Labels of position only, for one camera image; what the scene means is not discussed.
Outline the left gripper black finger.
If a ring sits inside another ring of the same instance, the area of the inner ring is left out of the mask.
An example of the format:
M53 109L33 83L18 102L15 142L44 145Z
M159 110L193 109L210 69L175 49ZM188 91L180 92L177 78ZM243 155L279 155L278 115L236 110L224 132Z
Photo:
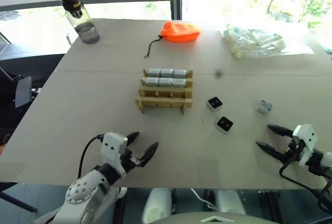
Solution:
M158 148L158 145L159 143L155 142L145 150L145 153L140 158L140 167L144 167L151 160Z
M131 145L135 139L138 137L139 132L133 132L127 135L127 146Z

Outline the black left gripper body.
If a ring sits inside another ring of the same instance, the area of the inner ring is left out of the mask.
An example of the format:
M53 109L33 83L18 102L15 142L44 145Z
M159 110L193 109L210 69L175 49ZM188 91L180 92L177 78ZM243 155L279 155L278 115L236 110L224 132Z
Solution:
M128 148L125 149L120 156L120 162L126 174L128 174L135 167L144 167L143 162L132 155L132 151Z

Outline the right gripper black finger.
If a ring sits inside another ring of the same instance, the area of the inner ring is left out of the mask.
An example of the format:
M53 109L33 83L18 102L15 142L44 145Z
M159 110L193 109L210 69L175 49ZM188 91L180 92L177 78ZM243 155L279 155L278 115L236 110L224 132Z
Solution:
M283 161L283 154L278 152L274 147L263 143L263 142L256 142L256 144L267 154L274 157L279 161Z
M293 130L290 130L286 127L282 127L276 124L268 124L267 127L275 134L279 136L293 137Z

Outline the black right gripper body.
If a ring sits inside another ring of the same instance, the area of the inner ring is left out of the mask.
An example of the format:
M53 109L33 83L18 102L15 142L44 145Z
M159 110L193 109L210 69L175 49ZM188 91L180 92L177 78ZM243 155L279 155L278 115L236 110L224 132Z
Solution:
M286 163L289 161L293 155L295 155L294 161L299 161L299 145L295 141L291 141L288 145L288 148L284 154L284 158L282 159L282 163Z

